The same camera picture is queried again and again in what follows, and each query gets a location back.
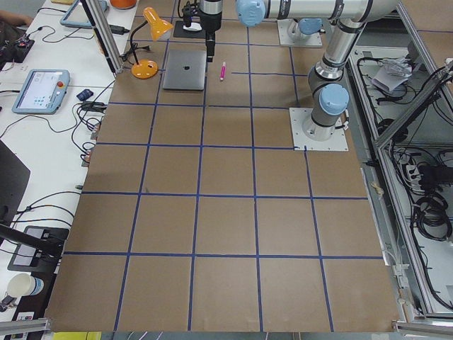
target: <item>small blue object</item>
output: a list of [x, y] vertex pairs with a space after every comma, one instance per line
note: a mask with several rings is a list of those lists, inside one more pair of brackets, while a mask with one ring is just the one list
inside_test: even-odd
[[329, 115], [340, 115], [349, 103], [349, 93], [339, 84], [329, 84], [321, 90], [319, 104]]
[[263, 0], [236, 0], [236, 12], [245, 26], [254, 27], [263, 21], [266, 8]]
[[85, 101], [86, 99], [90, 98], [94, 93], [88, 89], [84, 89], [81, 93], [77, 95], [77, 98], [80, 101]]
[[301, 19], [299, 21], [299, 29], [302, 34], [311, 35], [323, 27], [323, 21], [320, 18]]

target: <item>robotic arm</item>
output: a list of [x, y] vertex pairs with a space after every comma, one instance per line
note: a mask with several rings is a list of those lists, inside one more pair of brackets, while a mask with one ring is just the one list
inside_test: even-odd
[[322, 60], [309, 74], [314, 97], [311, 117], [303, 124], [313, 140], [327, 140], [335, 130], [338, 117], [349, 103], [347, 91], [335, 84], [360, 33], [368, 21], [393, 11], [399, 0], [236, 0], [239, 20], [246, 26], [258, 25], [265, 18], [327, 18], [336, 22], [331, 41]]
[[212, 62], [215, 48], [215, 32], [222, 25], [223, 0], [200, 0], [191, 4], [189, 1], [183, 8], [184, 25], [189, 27], [193, 16], [200, 17], [200, 25], [206, 32], [207, 61]]

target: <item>screen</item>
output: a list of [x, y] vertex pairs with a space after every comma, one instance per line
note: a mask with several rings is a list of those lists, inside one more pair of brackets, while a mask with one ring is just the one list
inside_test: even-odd
[[80, 1], [77, 1], [77, 5], [75, 5], [74, 9], [68, 15], [68, 17], [66, 18], [66, 21], [71, 21], [73, 23], [86, 23], [86, 22], [88, 22], [88, 17], [86, 16], [86, 13], [84, 11], [84, 7], [80, 3]]
[[18, 108], [48, 108], [61, 72], [33, 72]]

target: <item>lamp base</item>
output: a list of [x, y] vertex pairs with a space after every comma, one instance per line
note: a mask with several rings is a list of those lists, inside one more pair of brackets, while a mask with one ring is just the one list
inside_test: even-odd
[[159, 68], [157, 67], [156, 62], [148, 59], [141, 59], [138, 64], [134, 64], [134, 66], [132, 66], [131, 72], [134, 77], [139, 79], [148, 79], [154, 76], [158, 70]]

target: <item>laptop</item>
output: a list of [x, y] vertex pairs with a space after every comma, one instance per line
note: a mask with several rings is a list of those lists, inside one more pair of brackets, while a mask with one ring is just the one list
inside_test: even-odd
[[203, 91], [206, 51], [169, 50], [165, 69], [164, 90]]

